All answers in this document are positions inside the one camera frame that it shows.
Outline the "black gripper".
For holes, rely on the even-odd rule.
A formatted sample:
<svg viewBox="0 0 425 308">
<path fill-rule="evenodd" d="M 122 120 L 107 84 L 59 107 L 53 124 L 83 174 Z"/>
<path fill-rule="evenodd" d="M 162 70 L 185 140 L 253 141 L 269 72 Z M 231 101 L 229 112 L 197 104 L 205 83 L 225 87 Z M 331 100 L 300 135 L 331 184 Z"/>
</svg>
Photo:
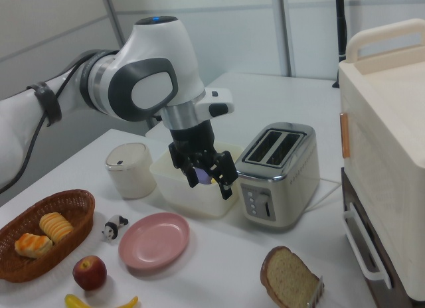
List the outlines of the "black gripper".
<svg viewBox="0 0 425 308">
<path fill-rule="evenodd" d="M 173 165 L 184 170 L 191 188 L 199 183 L 195 169 L 211 169 L 218 183 L 222 198 L 232 196 L 231 186 L 238 178 L 234 161 L 229 151 L 219 153 L 214 148 L 214 132 L 209 120 L 189 129 L 171 130 L 173 142 L 169 152 Z"/>
</svg>

